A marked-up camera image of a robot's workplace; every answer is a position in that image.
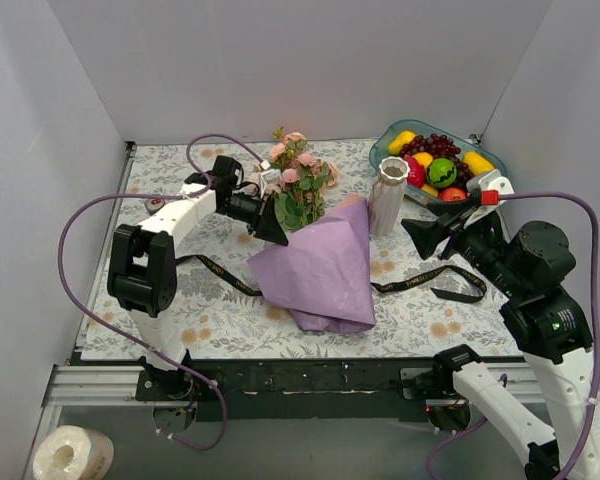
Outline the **black ribbon with gold text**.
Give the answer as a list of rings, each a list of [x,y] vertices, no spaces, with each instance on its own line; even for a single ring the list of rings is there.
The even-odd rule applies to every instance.
[[[176,265],[180,266],[180,265],[184,264],[185,262],[188,262],[193,259],[196,259],[199,262],[201,262],[215,276],[217,276],[218,278],[220,278],[221,280],[223,280],[224,282],[226,282],[227,284],[229,284],[231,287],[238,290],[239,292],[241,292],[249,297],[262,297],[263,296],[263,293],[260,290],[257,290],[257,289],[254,289],[254,288],[248,286],[247,284],[242,282],[236,276],[234,276],[233,274],[228,272],[226,269],[224,269],[222,266],[220,266],[219,264],[217,264],[216,262],[214,262],[207,256],[186,255],[186,256],[177,258]],[[444,273],[446,271],[450,271],[450,272],[462,277],[473,289],[475,289],[477,291],[477,294],[469,295],[469,294],[463,294],[460,292],[453,292],[453,291],[448,291],[448,290],[443,290],[443,289],[432,287],[431,292],[437,298],[442,299],[442,300],[447,300],[447,301],[463,303],[463,304],[473,304],[473,303],[477,303],[477,302],[481,301],[484,298],[484,296],[486,295],[488,287],[484,280],[482,280],[475,274],[473,274],[465,269],[462,269],[461,267],[458,267],[456,265],[451,265],[451,264],[442,265],[433,270],[420,273],[419,275],[416,275],[414,277],[411,277],[411,278],[403,280],[403,281],[391,282],[391,283],[387,283],[387,284],[378,284],[375,282],[371,282],[370,285],[380,294],[405,292],[405,291],[414,289],[418,286],[424,285],[424,284],[434,280],[435,278],[437,278],[438,276],[440,276],[442,273]]]

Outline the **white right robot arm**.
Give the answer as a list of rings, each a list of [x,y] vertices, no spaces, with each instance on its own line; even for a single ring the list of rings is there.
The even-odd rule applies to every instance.
[[[576,265],[564,232],[530,221],[507,241],[495,213],[474,224],[450,214],[401,224],[422,258],[444,242],[443,257],[461,255],[506,296],[500,314],[551,422],[536,418],[467,345],[435,355],[434,389],[473,403],[514,449],[526,478],[600,479],[600,395],[590,393],[594,339],[583,309],[561,285]]]

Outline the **purple wrapping paper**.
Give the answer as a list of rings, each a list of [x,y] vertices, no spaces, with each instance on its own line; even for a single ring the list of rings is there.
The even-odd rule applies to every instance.
[[[265,300],[288,309],[303,331],[353,334],[376,324],[368,207],[359,195],[247,263]]]

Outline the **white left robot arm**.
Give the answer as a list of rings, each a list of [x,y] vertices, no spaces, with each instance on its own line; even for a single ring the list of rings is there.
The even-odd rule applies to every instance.
[[[281,171],[266,161],[260,168],[256,192],[244,193],[242,165],[220,155],[210,171],[184,181],[178,199],[139,224],[114,231],[107,290],[129,312],[147,350],[145,362],[162,371],[158,387],[170,399],[185,398],[193,386],[191,373],[178,366],[186,348],[170,312],[177,294],[178,245],[212,214],[243,222],[257,239],[288,244],[275,202],[265,197],[266,189],[281,180]]]

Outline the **pink artificial flower bouquet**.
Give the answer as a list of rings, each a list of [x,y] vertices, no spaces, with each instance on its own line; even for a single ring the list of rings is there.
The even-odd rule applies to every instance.
[[[285,133],[280,127],[274,131],[274,138],[277,143],[266,161],[281,170],[282,184],[279,191],[260,196],[275,202],[280,225],[295,232],[324,216],[324,194],[337,185],[338,171],[333,163],[308,152],[308,141],[302,133]],[[259,172],[258,165],[247,181],[258,185]]]

